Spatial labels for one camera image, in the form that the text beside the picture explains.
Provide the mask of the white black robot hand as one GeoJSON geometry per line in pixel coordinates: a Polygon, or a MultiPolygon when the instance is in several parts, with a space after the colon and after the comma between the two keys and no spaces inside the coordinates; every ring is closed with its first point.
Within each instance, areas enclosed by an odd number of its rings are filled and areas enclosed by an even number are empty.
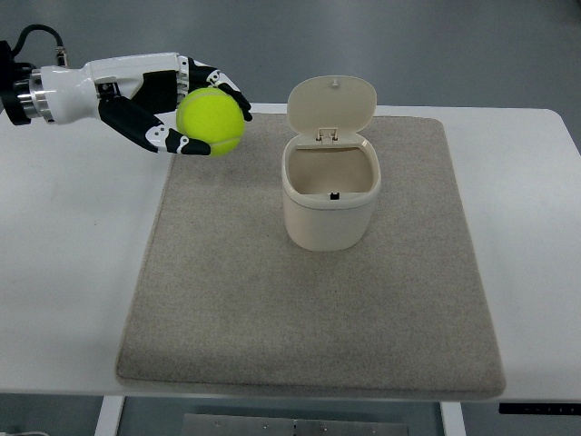
{"type": "Polygon", "coordinates": [[[46,122],[99,119],[153,153],[211,154],[209,144],[158,118],[175,111],[190,92],[219,89],[236,102],[245,121],[252,119],[250,103],[226,74],[177,53],[108,58],[80,69],[45,66],[33,73],[29,87],[33,110],[46,122]]]}

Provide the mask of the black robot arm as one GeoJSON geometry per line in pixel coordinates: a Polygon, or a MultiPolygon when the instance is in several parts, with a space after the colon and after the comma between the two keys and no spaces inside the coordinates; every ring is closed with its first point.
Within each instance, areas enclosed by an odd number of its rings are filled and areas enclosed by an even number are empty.
{"type": "Polygon", "coordinates": [[[48,25],[28,25],[20,33],[14,47],[6,40],[1,42],[1,103],[14,125],[30,124],[37,117],[47,122],[53,121],[45,100],[40,70],[33,64],[15,60],[24,48],[27,37],[34,31],[46,32],[54,38],[56,65],[69,67],[63,39],[48,25]]]}

